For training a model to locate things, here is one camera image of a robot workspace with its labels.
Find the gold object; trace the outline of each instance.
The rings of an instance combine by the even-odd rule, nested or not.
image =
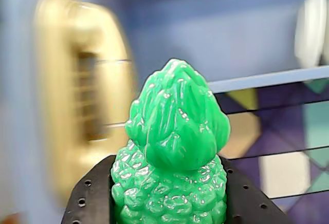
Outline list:
[[[101,6],[40,0],[35,25],[50,180],[66,204],[85,173],[126,145],[134,68],[116,17]]]

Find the black holder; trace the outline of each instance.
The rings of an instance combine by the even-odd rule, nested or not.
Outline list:
[[[225,224],[292,224],[293,222],[241,174],[222,158],[227,172],[227,220]],[[110,168],[115,156],[98,163],[74,187],[61,224],[116,224],[113,181]]]

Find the screw hole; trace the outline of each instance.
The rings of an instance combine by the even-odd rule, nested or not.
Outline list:
[[[85,207],[86,206],[86,199],[84,198],[80,198],[79,201],[78,201],[78,205],[79,207]]]
[[[87,187],[90,187],[92,185],[92,181],[90,179],[87,179],[85,182],[84,182],[85,186]]]
[[[261,207],[261,209],[263,209],[263,210],[267,209],[267,205],[264,204],[264,203],[262,203],[262,204],[260,205],[260,207]]]

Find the textured green object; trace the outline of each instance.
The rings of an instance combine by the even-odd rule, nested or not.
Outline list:
[[[119,224],[222,224],[230,125],[205,79],[172,59],[146,81],[111,169]]]

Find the green 3d print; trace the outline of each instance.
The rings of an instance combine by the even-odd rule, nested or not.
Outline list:
[[[230,135],[205,79],[171,59],[131,105],[130,140],[111,169],[118,224],[223,224],[227,174],[216,154]]]

